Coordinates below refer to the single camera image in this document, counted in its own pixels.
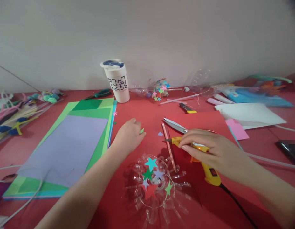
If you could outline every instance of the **white tumbler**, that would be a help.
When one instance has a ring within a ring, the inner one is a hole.
[[[120,65],[107,65],[106,63],[110,61],[113,63],[117,62]],[[113,90],[117,102],[125,103],[129,101],[128,80],[125,64],[122,63],[120,59],[110,59],[101,62],[100,65],[104,68],[110,88]]]

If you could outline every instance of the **power cord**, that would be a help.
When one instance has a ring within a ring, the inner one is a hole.
[[[249,222],[253,225],[253,227],[255,229],[258,229],[257,225],[252,221],[252,219],[249,217],[249,215],[247,214],[247,212],[244,210],[244,208],[240,205],[240,203],[236,200],[236,198],[232,195],[232,193],[228,190],[228,188],[226,188],[225,185],[223,185],[222,183],[219,186],[221,189],[223,189],[229,196],[232,197],[232,199],[234,200],[234,202],[237,204],[237,206],[241,209],[241,211],[243,212],[243,214],[246,216],[246,218],[249,220]]]
[[[21,166],[23,166],[23,165],[11,165],[11,166],[7,166],[7,167],[2,167],[2,168],[0,168],[0,170],[14,168],[14,167],[21,167]],[[33,198],[36,196],[36,194],[39,192],[40,188],[42,187],[42,184],[43,184],[43,177],[42,177],[42,174],[40,174],[39,187],[36,190],[36,192],[34,193],[34,195],[22,207],[20,207],[14,214],[12,214],[9,218],[7,218],[5,221],[3,221],[0,224],[0,228],[2,228],[10,219],[12,219],[17,213],[19,213],[25,206],[27,206],[31,202],[31,200],[33,200]]]

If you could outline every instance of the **hand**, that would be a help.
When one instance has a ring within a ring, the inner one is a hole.
[[[192,142],[209,147],[209,152],[204,153],[191,147],[189,144]],[[206,130],[189,130],[182,137],[178,147],[239,183],[245,182],[244,178],[254,170],[254,165],[256,165],[253,160],[227,138]]]
[[[127,121],[118,131],[113,147],[117,147],[119,151],[125,152],[126,156],[133,152],[144,139],[146,133],[140,134],[141,122],[135,118]]]

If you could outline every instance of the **purple paper star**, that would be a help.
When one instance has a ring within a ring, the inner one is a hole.
[[[148,180],[147,179],[144,180],[142,185],[145,187],[145,190],[146,190],[147,189],[147,186],[149,186]]]
[[[154,171],[154,174],[155,174],[155,178],[156,178],[156,179],[159,178],[159,179],[162,180],[162,175],[163,175],[164,173],[160,172],[159,169],[157,169],[157,171]]]

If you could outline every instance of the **purple paper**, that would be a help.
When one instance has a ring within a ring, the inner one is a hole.
[[[68,115],[33,152],[19,175],[71,187],[85,173],[108,119]]]

